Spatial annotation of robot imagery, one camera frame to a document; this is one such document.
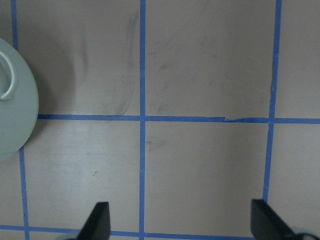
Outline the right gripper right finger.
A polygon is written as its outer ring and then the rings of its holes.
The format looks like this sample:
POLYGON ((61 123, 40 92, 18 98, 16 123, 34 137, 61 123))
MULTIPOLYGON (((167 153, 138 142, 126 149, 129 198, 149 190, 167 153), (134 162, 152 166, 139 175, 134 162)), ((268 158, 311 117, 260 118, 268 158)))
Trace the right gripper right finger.
POLYGON ((312 233, 294 232, 263 199, 251 200, 250 230, 256 240, 317 239, 312 233))

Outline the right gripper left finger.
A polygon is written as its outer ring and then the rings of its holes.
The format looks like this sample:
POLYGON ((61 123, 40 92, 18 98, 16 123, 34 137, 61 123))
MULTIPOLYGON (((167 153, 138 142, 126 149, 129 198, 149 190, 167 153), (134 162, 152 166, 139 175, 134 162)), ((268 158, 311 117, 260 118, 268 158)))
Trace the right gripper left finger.
POLYGON ((108 202, 98 202, 94 206, 77 240, 108 240, 111 235, 110 209, 108 202))

